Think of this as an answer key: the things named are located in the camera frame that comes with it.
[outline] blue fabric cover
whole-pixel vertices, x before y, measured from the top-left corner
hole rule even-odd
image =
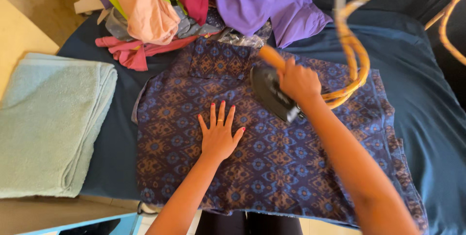
[[[60,56],[114,63],[94,39],[106,35],[93,15],[68,39]],[[424,28],[393,12],[358,11],[350,28],[380,70],[390,104],[395,108],[396,136],[404,149],[414,184],[429,219],[430,232],[466,234],[466,114],[436,64]],[[285,51],[346,63],[333,24]],[[136,189],[137,126],[130,121],[139,90],[149,77],[167,67],[177,52],[148,58],[149,71],[135,72],[115,64],[115,96],[94,145],[82,194],[138,199]]]

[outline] pile of clothes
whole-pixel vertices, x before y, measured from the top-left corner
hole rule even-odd
[[[113,35],[96,40],[127,68],[146,71],[146,56],[185,47],[199,36],[262,47],[274,32],[277,47],[320,32],[332,19],[312,0],[100,0]]]

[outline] folded towel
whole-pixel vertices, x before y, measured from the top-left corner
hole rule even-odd
[[[27,54],[0,103],[0,198],[77,196],[116,83],[111,64]]]

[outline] hand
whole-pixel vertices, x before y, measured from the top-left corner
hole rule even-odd
[[[220,104],[218,119],[215,117],[215,104],[210,106],[210,129],[201,115],[198,115],[199,124],[202,129],[202,156],[217,160],[219,163],[228,158],[238,145],[246,128],[240,128],[232,137],[232,124],[235,106],[230,108],[225,124],[225,101]]]
[[[308,67],[294,64],[294,58],[286,61],[285,71],[277,70],[280,89],[300,105],[309,98],[322,98],[317,73]]]

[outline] black pants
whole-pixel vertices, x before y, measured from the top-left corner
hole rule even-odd
[[[234,211],[231,216],[202,211],[195,235],[302,235],[298,218]]]

